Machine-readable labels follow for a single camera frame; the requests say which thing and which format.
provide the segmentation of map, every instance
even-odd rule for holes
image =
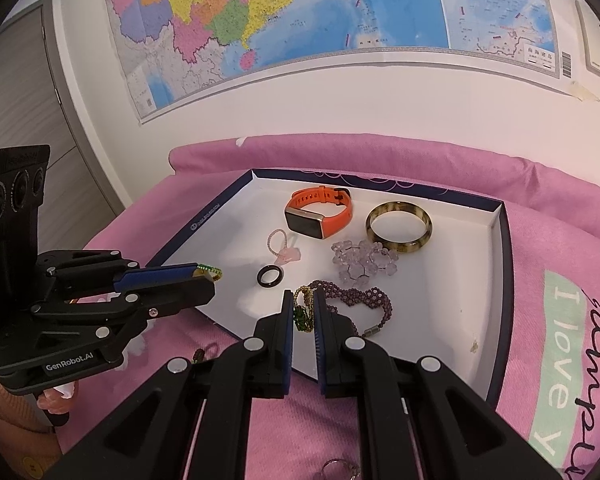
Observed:
[[[247,73],[360,49],[471,54],[558,77],[548,0],[106,0],[106,4],[141,120]]]

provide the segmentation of smartwatch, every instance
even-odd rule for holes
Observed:
[[[309,204],[331,203],[345,206],[344,210],[335,216],[325,216],[320,213],[304,211],[302,208]],[[309,187],[296,191],[286,204],[286,225],[292,231],[301,235],[324,240],[344,228],[353,216],[351,194],[344,187]]]

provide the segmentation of white wall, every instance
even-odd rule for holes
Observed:
[[[298,132],[444,140],[524,156],[600,185],[600,102],[451,68],[355,66],[286,75],[140,125],[112,47],[104,0],[60,2],[64,36],[58,37],[72,96],[125,203],[171,173],[167,156],[175,146]],[[574,77],[600,99],[600,78],[583,69],[573,0],[551,3],[560,49],[573,56]]]

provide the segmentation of door frame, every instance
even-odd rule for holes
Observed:
[[[116,191],[113,189],[113,186],[107,178],[106,173],[102,169],[100,161],[93,151],[87,134],[82,127],[82,123],[80,122],[80,118],[78,117],[78,113],[74,107],[74,102],[71,99],[71,92],[69,92],[69,87],[67,86],[66,79],[64,78],[64,69],[62,68],[60,51],[58,50],[58,41],[56,40],[56,29],[54,26],[54,12],[52,3],[53,0],[38,0],[25,9],[22,9],[16,15],[2,24],[0,27],[0,34],[26,14],[29,14],[36,9],[41,10],[42,33],[45,41],[46,60],[51,72],[51,79],[53,80],[54,87],[56,88],[58,102],[60,104],[62,113],[64,114],[64,120],[69,127],[69,131],[74,138],[76,148],[78,148],[78,151],[80,152],[84,163],[87,165],[91,176],[100,189],[104,199],[109,204],[109,207],[117,216],[125,210],[125,206],[121,202]]]

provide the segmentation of brown sweater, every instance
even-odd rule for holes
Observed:
[[[39,479],[61,457],[53,429],[44,426],[23,397],[0,385],[0,453],[26,479]]]

